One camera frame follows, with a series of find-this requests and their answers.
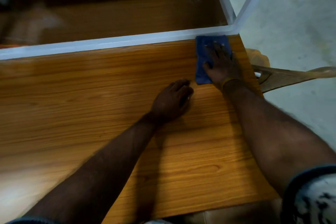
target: wood grain surface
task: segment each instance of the wood grain surface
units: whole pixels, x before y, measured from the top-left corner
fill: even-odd
[[[17,0],[13,9],[20,15],[3,33],[7,44],[51,44],[227,25],[219,0]],[[3,13],[0,26],[6,18]]]
[[[229,40],[261,94],[240,36]],[[194,40],[0,61],[0,222],[138,120],[170,82],[193,80],[195,63]],[[104,223],[276,197],[229,101],[212,85],[192,86],[190,111],[156,133]]]

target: yellow bracelet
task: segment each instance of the yellow bracelet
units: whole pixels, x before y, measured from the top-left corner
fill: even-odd
[[[220,83],[220,89],[223,90],[224,84],[227,83],[228,81],[235,80],[237,78],[232,78],[232,77],[227,77],[224,81]]]

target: concrete floor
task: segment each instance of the concrete floor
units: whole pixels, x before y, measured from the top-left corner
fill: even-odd
[[[236,13],[245,0],[231,0]],[[241,30],[246,48],[271,67],[306,71],[336,66],[336,0],[260,0]],[[336,78],[317,79],[265,94],[336,150]]]

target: person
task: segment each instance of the person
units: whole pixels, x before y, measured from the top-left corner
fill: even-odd
[[[268,182],[283,198],[282,223],[336,223],[336,154],[306,126],[251,91],[235,59],[215,43],[203,65],[229,97],[245,139]],[[166,87],[150,111],[57,185],[22,218],[9,223],[99,224],[155,131],[183,115],[193,94],[188,80]]]

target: person's right arm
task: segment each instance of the person's right arm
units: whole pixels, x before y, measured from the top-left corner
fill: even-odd
[[[209,55],[214,67],[205,63],[204,70],[230,98],[258,166],[279,195],[297,174],[336,163],[335,152],[319,136],[245,85],[224,48],[216,45]]]

